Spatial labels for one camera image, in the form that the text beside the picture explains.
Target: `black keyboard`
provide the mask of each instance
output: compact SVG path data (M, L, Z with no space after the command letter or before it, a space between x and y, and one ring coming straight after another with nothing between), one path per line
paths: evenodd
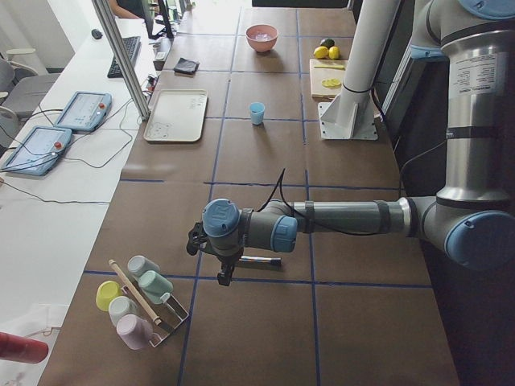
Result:
M126 48L127 54L129 55L130 62L133 64L136 62L138 58L139 48L141 47L141 42L139 36L130 36L129 38L123 38L123 44ZM120 66L118 66L118 62L116 58L113 57L113 61L111 62L111 67L109 67L109 72L107 73L108 78L121 78L122 70Z

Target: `person's arm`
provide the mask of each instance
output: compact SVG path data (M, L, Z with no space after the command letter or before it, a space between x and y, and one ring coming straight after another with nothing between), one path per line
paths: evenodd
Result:
M132 12L120 7L117 0L109 0L109 6L111 7L111 11L119 18L139 18Z

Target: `brown table surface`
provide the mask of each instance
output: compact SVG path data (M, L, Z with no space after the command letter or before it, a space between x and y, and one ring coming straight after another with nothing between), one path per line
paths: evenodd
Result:
M257 54L246 27L278 28ZM299 233L280 270L236 268L217 284L210 255L185 252L187 232L211 199L257 208L286 168L289 200L396 200L398 168L387 135L323 141L310 96L309 59L323 37L348 58L346 10L198 6L185 14L158 88L203 88L202 138L150 144L142 129L85 267L42 385L456 385L447 339L416 240ZM179 57L198 60L175 76ZM248 105L266 104L262 126ZM157 262L191 319L157 348L132 351L95 306L134 255Z

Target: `pink bowl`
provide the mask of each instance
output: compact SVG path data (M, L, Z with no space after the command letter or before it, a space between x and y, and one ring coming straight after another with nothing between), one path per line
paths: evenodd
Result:
M267 52L277 42L278 32L272 26L258 24L247 29L247 42L257 52Z

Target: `wooden cutting board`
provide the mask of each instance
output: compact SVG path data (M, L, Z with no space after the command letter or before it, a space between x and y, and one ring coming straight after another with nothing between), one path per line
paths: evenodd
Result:
M311 83L312 97L334 98L340 93L341 86L336 88L328 88L322 85L322 80L331 78L335 78L343 83L345 70L331 68L331 66L347 67L347 60L309 59L309 78Z

